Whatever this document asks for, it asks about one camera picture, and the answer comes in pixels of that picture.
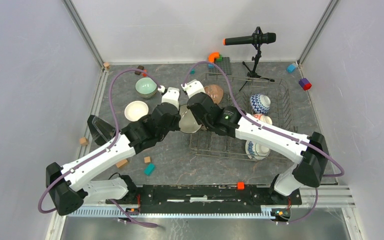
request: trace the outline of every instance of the bowl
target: bowl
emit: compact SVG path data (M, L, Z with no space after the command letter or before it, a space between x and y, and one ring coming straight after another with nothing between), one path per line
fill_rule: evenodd
M270 125L273 125L273 121L272 119L269 117L269 116L265 116L261 113L258 113L258 114L254 114L252 115L254 118L260 120L260 121L263 121L264 123L266 124L270 124Z
M147 115L148 111L148 105L143 101L132 101L124 109L124 116L127 120L135 122Z
M263 160L270 154L270 148L248 140L245 143L245 152L249 159Z
M249 98L249 104L255 114L267 115L270 109L270 98L264 94L254 94Z
M180 106L179 113L181 116L179 127L182 133L193 134L201 128L201 125L197 123L197 120L195 120L194 115L191 110L187 108L186 104Z
M223 94L225 91L223 91L223 88L216 84L211 84L204 87L205 93L211 97L212 101L215 104L219 104L222 101Z
M157 84L150 77L139 79L134 88L137 94L144 99L149 99L157 92Z

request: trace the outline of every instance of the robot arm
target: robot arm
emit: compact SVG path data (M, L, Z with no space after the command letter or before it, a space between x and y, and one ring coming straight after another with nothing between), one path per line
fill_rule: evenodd
M71 172L49 191L58 214L61 216L70 214L84 203L94 203L106 199L134 198L136 186L128 176L102 181L92 181L92 179L120 160L130 158L155 146L170 131L180 130L179 95L179 89L169 87L162 97L161 104L151 114L129 123L117 133L117 142L111 149L108 147L116 139L115 137L76 161L62 166L56 162L50 164L46 168L47 187L61 175L68 171ZM103 150L106 152L74 170L75 166Z
M315 188L320 185L328 160L313 149L284 136L298 139L300 143L311 143L329 154L323 135L317 132L312 136L290 132L261 122L243 111L248 118L259 124L255 125L245 119L234 106L220 108L213 103L213 100L205 94L203 85L197 80L188 82L182 88L189 97L188 109L196 121L204 125L208 131L220 136L262 144L294 162L287 171L276 176L271 186L272 198L289 196L303 185Z

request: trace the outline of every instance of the teal block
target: teal block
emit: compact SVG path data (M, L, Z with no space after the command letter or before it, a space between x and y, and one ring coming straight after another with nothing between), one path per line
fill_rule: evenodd
M150 176L152 172L155 170L155 165L153 163L150 163L145 170L143 171L147 176Z

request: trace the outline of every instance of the orange block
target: orange block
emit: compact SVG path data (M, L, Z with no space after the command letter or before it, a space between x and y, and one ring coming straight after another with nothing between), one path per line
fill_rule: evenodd
M237 189L238 190L244 190L245 189L245 183L243 181L240 181L237 183Z
M82 146L87 146L89 144L89 140L86 138L86 137L82 137L78 140L78 142L80 143L80 145Z
M115 165L117 166L117 168L122 168L128 163L129 163L129 161L127 161L127 159L123 159L123 160L117 162Z
M103 67L104 67L105 69L110 69L110 63L108 63L108 62L104 62L104 63L103 63Z
M214 63L215 59L218 59L218 58L220 58L220 53L218 51L213 52L208 56L208 62Z

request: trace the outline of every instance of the orange connector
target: orange connector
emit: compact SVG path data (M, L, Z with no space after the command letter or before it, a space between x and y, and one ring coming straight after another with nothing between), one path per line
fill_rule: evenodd
M216 59L220 58L220 53L217 51L217 52L213 52L211 53L209 56L208 56L208 62L210 63L214 63Z

